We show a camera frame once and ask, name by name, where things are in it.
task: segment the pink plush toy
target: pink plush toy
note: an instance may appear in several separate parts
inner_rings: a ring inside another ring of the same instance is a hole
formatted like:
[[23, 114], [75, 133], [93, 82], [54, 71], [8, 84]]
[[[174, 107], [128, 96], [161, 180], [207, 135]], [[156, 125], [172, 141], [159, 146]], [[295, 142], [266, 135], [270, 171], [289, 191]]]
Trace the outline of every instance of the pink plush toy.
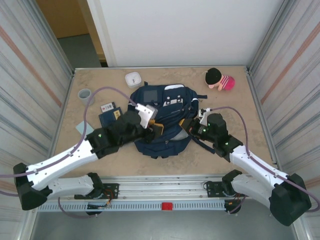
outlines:
[[236, 81], [232, 76], [222, 75], [218, 69], [210, 68], [205, 74], [205, 83], [211, 89], [218, 87], [218, 91], [222, 89], [228, 91], [235, 86]]

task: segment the gray floor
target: gray floor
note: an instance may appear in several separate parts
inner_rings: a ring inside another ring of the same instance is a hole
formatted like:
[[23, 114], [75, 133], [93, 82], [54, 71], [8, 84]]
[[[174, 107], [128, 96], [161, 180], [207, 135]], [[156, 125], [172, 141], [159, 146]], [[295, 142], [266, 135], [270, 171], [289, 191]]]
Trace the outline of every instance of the gray floor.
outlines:
[[61, 212], [39, 213], [32, 240], [294, 240], [291, 227], [247, 200], [238, 216], [224, 211], [103, 212], [72, 219]]
[[59, 38], [58, 42], [74, 69], [101, 68], [89, 34]]

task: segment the backpack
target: backpack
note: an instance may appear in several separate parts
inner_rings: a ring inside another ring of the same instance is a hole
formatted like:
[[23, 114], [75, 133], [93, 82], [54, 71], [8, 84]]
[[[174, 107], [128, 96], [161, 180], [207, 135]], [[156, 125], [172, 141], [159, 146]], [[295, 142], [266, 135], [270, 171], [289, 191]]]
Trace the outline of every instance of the backpack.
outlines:
[[[173, 85], [148, 85], [139, 87], [130, 98], [137, 104], [151, 105], [158, 110], [155, 122], [163, 124], [163, 133], [151, 143], [145, 140], [135, 141], [137, 150], [143, 155], [154, 159], [177, 156], [187, 147], [191, 139], [203, 148], [214, 153], [213, 148], [208, 147], [198, 139], [188, 135], [179, 125], [182, 119], [194, 118], [199, 109], [199, 100], [208, 98], [185, 87], [183, 84]], [[128, 111], [135, 111], [135, 106], [128, 103]]]

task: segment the gray cup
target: gray cup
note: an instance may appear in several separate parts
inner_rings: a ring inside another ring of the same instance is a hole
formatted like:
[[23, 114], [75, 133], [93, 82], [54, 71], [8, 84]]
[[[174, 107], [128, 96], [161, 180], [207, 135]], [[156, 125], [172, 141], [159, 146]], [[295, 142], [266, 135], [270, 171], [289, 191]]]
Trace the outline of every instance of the gray cup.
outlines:
[[[87, 105], [90, 96], [91, 96], [91, 91], [90, 91], [90, 89], [88, 89], [88, 88], [84, 88], [84, 89], [82, 89], [82, 90], [80, 90], [80, 91], [78, 92], [78, 98], [81, 100], [81, 102], [82, 102], [85, 106]], [[90, 101], [90, 103], [89, 103], [89, 106], [92, 105], [94, 102], [95, 102], [95, 99], [92, 98], [91, 101]]]

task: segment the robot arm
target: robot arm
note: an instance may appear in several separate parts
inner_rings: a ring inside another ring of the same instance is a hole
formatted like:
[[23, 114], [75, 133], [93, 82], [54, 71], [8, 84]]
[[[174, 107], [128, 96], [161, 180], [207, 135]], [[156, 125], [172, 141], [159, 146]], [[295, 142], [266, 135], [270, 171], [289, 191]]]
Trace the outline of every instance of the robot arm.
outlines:
[[303, 179], [297, 174], [288, 175], [275, 169], [250, 151], [248, 155], [244, 144], [228, 133], [221, 114], [208, 111], [201, 120], [184, 119], [180, 125], [190, 135], [213, 143], [213, 148], [219, 157], [241, 167], [253, 176], [253, 178], [247, 177], [237, 170], [228, 173], [222, 178], [222, 186], [227, 195], [241, 193], [252, 197], [268, 207], [273, 216], [285, 226], [292, 224], [311, 208], [306, 193], [276, 176], [288, 179], [306, 189]]
[[[19, 163], [13, 167], [14, 174], [31, 173], [14, 179], [16, 189], [23, 210], [31, 210], [39, 207], [48, 199], [85, 195], [90, 198], [98, 198], [103, 191], [103, 184], [96, 173], [75, 178], [59, 178], [64, 174], [84, 164], [94, 162], [106, 155], [116, 153], [119, 148], [138, 139], [147, 142], [161, 134], [159, 125], [149, 125], [157, 111], [152, 106], [137, 104], [138, 111], [127, 111], [114, 123], [107, 127], [95, 129], [82, 141], [79, 148], [71, 154], [75, 146], [59, 153], [45, 161], [26, 166]], [[65, 160], [54, 164], [47, 169], [37, 169], [57, 162], [62, 157]]]

